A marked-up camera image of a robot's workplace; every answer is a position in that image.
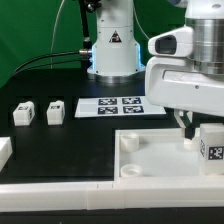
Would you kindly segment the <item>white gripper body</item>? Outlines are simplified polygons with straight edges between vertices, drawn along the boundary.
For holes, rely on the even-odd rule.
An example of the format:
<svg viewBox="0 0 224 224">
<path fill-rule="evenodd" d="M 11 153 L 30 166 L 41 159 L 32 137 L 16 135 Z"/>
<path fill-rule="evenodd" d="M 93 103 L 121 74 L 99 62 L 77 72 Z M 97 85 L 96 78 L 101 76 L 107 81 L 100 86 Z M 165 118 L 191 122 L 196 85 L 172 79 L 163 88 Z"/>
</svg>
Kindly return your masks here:
<svg viewBox="0 0 224 224">
<path fill-rule="evenodd" d="M 148 41 L 145 95 L 154 105 L 224 117 L 224 74 L 198 71 L 189 59 L 193 35 L 183 26 Z"/>
</svg>

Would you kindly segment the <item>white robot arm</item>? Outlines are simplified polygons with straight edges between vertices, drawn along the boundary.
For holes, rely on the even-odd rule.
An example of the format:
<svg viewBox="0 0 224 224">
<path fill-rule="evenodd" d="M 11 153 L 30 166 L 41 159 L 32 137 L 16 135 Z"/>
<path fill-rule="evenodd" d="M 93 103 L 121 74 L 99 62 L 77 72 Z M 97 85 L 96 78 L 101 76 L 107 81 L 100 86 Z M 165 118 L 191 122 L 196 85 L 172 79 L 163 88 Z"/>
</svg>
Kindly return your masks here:
<svg viewBox="0 0 224 224">
<path fill-rule="evenodd" d="M 148 40 L 152 58 L 141 63 L 133 35 L 133 0 L 84 0 L 97 14 L 97 40 L 82 51 L 92 61 L 91 79 L 122 83 L 145 75 L 145 95 L 154 105 L 182 115 L 224 117 L 224 0 L 167 0 L 184 8 L 182 27 Z"/>
</svg>

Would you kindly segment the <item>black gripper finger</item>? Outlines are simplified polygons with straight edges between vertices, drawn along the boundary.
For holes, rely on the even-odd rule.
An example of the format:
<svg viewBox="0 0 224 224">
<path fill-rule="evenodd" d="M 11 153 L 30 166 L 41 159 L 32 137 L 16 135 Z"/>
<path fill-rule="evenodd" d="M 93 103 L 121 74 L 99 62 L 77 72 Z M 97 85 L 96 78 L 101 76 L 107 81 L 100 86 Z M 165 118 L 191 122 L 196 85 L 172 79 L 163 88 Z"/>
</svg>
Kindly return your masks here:
<svg viewBox="0 0 224 224">
<path fill-rule="evenodd" d="M 174 110 L 174 117 L 182 129 L 182 136 L 192 140 L 195 136 L 195 128 L 192 125 L 193 113 L 191 111 Z"/>
</svg>

